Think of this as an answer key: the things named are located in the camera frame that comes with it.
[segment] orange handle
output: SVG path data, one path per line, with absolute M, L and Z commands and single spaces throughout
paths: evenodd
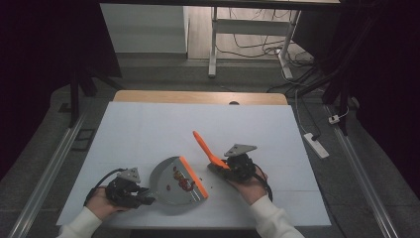
M 203 138 L 200 137 L 198 132 L 193 131 L 192 134 L 194 135 L 195 140 L 198 142 L 198 145 L 200 145 L 201 149 L 203 149 L 204 153 L 206 153 L 207 157 L 209 158 L 212 164 L 220 166 L 223 169 L 230 169 L 228 165 L 226 165 L 222 160 L 220 160 L 211 153 L 210 149 L 207 147 L 206 143 L 204 142 Z

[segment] hand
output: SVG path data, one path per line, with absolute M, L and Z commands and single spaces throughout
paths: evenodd
M 101 220 L 104 220 L 117 211 L 129 210 L 127 207 L 113 205 L 108 198 L 106 198 L 104 187 L 99 187 L 95 190 L 92 198 L 87 202 L 86 207 Z
M 266 177 L 268 179 L 268 176 L 263 174 L 260 168 L 257 168 L 256 174 L 262 178 Z M 266 195 L 266 190 L 262 183 L 254 177 L 246 182 L 229 181 L 229 183 L 239 191 L 249 205 L 254 204 L 254 202 Z

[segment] white sleeve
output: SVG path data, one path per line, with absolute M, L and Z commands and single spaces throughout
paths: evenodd
M 303 238 L 288 221 L 284 209 L 276 207 L 265 195 L 250 207 L 262 238 Z
M 58 238 L 90 238 L 102 221 L 87 207 L 83 207 L 74 220 L 59 229 Z

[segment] orange object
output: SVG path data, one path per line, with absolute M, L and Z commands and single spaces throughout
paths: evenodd
M 226 165 L 222 160 L 220 160 L 210 152 L 210 149 L 207 147 L 206 143 L 204 142 L 203 138 L 201 138 L 201 136 L 198 134 L 198 132 L 193 131 L 192 134 L 194 135 L 195 140 L 197 140 L 198 142 L 198 145 L 200 145 L 201 149 L 203 149 L 204 153 L 206 153 L 207 157 L 209 158 L 212 164 L 222 167 L 223 169 L 230 169 L 228 165 Z
M 198 176 L 195 174 L 192 167 L 189 165 L 189 163 L 185 160 L 183 157 L 179 157 L 182 164 L 185 166 L 186 170 L 188 171 L 189 175 L 191 176 L 194 184 L 198 187 L 198 189 L 203 194 L 204 198 L 207 198 L 209 194 L 207 193 L 206 189 L 204 188 L 203 184 L 201 183 L 200 179 L 198 179 Z

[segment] white wall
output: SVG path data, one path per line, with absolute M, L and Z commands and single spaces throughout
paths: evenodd
M 116 53 L 186 53 L 187 8 L 101 4 Z

